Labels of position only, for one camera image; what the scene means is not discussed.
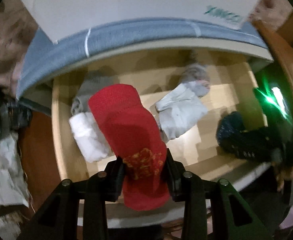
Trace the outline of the white cardboard box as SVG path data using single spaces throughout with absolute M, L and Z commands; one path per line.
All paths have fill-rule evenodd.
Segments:
M 260 0 L 21 0 L 48 38 L 145 18 L 184 18 L 239 29 Z

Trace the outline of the white rolled garment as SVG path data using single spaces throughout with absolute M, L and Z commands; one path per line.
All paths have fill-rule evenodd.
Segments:
M 69 124 L 85 161 L 93 163 L 114 155 L 91 112 L 72 116 Z

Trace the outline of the grey ribbed garment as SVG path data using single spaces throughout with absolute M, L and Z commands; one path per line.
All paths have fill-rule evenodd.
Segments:
M 72 100 L 71 114 L 89 112 L 88 100 L 101 89 L 118 83 L 116 76 L 87 75 Z

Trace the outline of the red underwear with gold print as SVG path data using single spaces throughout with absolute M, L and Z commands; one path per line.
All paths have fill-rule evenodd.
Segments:
M 170 197 L 161 178 L 166 145 L 137 90 L 131 85 L 110 85 L 93 94 L 88 105 L 111 150 L 127 166 L 124 204 L 136 211 L 163 206 Z

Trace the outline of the blue striped cloth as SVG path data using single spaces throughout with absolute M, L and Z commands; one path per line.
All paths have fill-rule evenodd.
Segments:
M 27 49 L 16 97 L 64 66 L 100 53 L 143 42 L 176 38 L 216 38 L 243 42 L 266 49 L 249 22 L 239 30 L 183 18 L 147 18 L 109 23 L 63 38 L 54 44 L 38 29 Z

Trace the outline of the light grey folded garment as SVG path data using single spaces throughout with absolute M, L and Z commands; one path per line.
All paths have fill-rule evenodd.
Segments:
M 158 124 L 166 141 L 174 140 L 192 127 L 207 113 L 207 107 L 183 83 L 155 103 Z

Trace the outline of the light wooden drawer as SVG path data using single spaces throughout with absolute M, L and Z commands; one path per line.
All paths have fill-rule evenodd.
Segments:
M 172 156 L 202 179 L 226 177 L 237 190 L 258 178 L 268 165 L 250 164 L 224 154 L 217 145 L 215 131 L 220 119 L 232 111 L 241 113 L 249 129 L 267 124 L 253 94 L 257 81 L 252 67 L 264 67 L 273 59 L 267 48 L 212 38 L 143 42 L 65 64 L 55 74 L 52 94 L 53 141 L 60 178 L 74 182 L 87 180 L 108 163 L 107 160 L 86 162 L 68 123 L 72 100 L 88 71 L 100 70 L 114 76 L 116 82 L 134 86 L 143 106 L 155 113 L 156 102 L 177 86 L 185 56 L 191 50 L 208 68 L 211 87 L 202 98 L 208 112 L 196 126 L 168 142 Z

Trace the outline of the grey pink bundled garment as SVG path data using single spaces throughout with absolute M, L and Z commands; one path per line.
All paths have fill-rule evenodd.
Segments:
M 210 91 L 210 77 L 207 73 L 207 67 L 197 62 L 187 65 L 181 74 L 179 83 L 183 83 L 196 96 L 204 97 Z

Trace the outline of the dark teal garment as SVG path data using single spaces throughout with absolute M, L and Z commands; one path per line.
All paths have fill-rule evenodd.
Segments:
M 218 145 L 227 153 L 234 154 L 238 146 L 241 133 L 246 131 L 242 116 L 234 111 L 224 116 L 216 130 L 216 140 Z

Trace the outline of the brown wooden bed frame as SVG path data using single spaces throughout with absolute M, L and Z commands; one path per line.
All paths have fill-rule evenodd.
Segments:
M 271 55 L 280 64 L 293 94 L 293 12 L 277 31 L 261 20 L 253 21 L 253 25 L 268 45 Z

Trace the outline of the floral beige curtain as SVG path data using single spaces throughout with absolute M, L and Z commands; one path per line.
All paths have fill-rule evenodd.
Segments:
M 0 3 L 0 88 L 15 97 L 27 49 L 38 24 L 21 0 Z

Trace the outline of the crumpled white plastic bag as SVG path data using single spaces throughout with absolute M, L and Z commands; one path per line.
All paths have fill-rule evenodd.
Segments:
M 29 191 L 18 154 L 18 135 L 0 141 L 0 205 L 29 206 Z

